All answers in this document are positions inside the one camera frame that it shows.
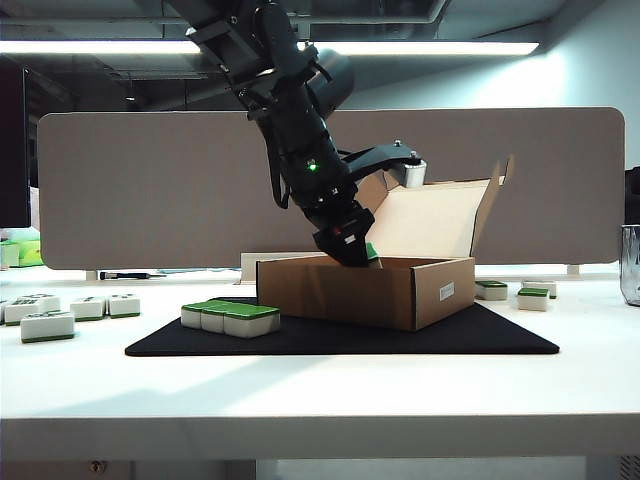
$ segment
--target ceiling pipe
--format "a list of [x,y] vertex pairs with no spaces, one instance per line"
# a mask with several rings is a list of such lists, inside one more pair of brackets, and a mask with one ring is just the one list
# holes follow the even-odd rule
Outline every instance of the ceiling pipe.
[[[385,24],[429,24],[437,20],[442,6],[447,0],[437,0],[435,6],[440,5],[438,9],[432,9],[427,16],[320,16],[320,15],[299,15],[289,13],[289,20],[292,24],[311,24],[311,25],[385,25]],[[5,26],[73,26],[85,24],[132,24],[132,25],[186,25],[187,22],[180,17],[3,17],[0,18],[0,25]]]

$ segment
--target cardboard box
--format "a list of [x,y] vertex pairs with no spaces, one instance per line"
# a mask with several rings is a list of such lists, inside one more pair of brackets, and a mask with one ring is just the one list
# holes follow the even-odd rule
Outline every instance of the cardboard box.
[[406,189],[370,175],[357,198],[376,216],[367,240],[382,268],[344,267],[326,255],[257,262],[258,303],[284,315],[406,331],[472,305],[470,255],[504,178],[497,166],[490,179]]

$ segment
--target glass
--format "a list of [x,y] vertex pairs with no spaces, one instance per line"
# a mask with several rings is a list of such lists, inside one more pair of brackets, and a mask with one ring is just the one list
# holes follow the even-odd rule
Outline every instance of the glass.
[[629,305],[640,307],[640,225],[622,225],[620,290]]

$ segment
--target ceiling light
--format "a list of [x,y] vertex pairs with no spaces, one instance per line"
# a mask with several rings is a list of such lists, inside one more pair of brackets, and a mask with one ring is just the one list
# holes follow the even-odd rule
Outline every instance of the ceiling light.
[[[343,55],[529,55],[538,43],[506,42],[315,42]],[[298,43],[303,49],[305,44]],[[28,40],[0,41],[0,54],[179,55],[198,54],[190,41],[174,40]]]
[[[529,55],[538,43],[505,42],[314,42],[343,55]],[[303,49],[304,43],[298,43]]]
[[197,54],[200,49],[186,40],[4,40],[0,41],[0,53],[176,55]]

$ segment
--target black mat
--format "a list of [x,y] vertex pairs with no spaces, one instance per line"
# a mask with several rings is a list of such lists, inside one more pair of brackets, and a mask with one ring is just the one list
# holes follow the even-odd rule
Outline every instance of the black mat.
[[[255,303],[255,298],[224,298]],[[133,357],[185,355],[550,354],[559,347],[477,303],[418,332],[281,316],[252,339],[184,328],[180,319],[125,349]]]

